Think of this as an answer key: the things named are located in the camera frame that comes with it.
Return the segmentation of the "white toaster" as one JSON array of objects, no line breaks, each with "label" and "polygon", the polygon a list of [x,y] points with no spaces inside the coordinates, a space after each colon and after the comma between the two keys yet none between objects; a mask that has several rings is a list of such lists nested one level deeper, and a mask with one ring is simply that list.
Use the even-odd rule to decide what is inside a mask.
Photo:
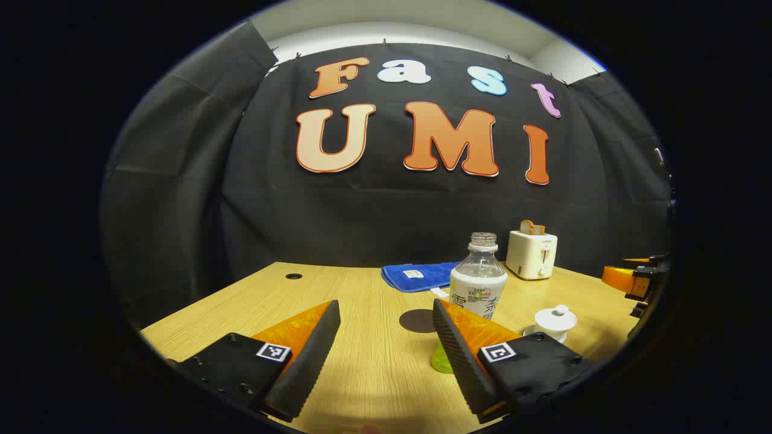
[{"label": "white toaster", "polygon": [[505,266],[524,280],[544,280],[554,272],[558,238],[554,234],[511,231]]}]

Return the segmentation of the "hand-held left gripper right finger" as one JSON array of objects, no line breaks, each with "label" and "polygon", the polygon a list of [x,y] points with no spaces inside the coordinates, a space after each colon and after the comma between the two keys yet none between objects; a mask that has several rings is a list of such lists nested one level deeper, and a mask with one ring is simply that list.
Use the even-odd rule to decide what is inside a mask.
[{"label": "hand-held left gripper right finger", "polygon": [[461,394],[480,423],[541,409],[593,368],[544,332],[523,336],[446,300],[434,300],[432,320]]}]

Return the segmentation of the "blue towel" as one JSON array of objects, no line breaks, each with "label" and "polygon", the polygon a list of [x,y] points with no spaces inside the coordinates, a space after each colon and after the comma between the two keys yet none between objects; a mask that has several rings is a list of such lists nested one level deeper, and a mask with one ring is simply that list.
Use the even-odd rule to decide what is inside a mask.
[{"label": "blue towel", "polygon": [[461,262],[403,264],[381,267],[381,277],[397,291],[406,294],[430,291],[439,298],[449,296],[451,271]]}]

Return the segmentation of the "dark round coaster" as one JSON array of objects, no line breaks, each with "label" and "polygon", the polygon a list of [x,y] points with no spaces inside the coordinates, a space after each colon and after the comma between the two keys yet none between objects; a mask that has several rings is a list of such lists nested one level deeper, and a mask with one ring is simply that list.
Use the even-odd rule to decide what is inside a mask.
[{"label": "dark round coaster", "polygon": [[406,311],[398,318],[398,324],[408,332],[435,333],[433,311],[430,309]]}]

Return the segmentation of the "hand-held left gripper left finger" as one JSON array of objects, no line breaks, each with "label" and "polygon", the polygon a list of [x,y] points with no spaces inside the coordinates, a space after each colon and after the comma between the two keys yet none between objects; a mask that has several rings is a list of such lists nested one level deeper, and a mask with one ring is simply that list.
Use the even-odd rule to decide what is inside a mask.
[{"label": "hand-held left gripper left finger", "polygon": [[235,406],[292,422],[319,379],[339,326],[339,302],[330,300],[251,337],[226,333],[168,363]]}]

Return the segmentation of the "black backdrop cloth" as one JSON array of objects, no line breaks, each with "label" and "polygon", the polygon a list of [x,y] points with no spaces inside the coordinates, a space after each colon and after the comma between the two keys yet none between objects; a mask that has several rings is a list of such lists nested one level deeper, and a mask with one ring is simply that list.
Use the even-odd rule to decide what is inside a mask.
[{"label": "black backdrop cloth", "polygon": [[659,138],[607,74],[565,85],[482,52],[395,43],[278,63],[243,23],[191,53],[129,116],[100,236],[118,300],[146,327],[276,263],[459,261],[474,231],[505,256],[521,220],[555,264],[671,249]]}]

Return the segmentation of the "clear water bottle green base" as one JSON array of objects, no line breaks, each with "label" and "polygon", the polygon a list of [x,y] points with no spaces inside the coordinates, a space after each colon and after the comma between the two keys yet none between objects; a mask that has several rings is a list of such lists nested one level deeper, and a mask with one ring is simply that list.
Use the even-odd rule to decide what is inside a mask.
[{"label": "clear water bottle green base", "polygon": [[502,297],[508,275],[495,258],[496,234],[472,233],[469,255],[450,272],[447,300],[440,299],[454,324],[460,325],[461,338],[472,355],[493,344],[496,338],[516,337],[514,332],[493,323],[493,314]]}]

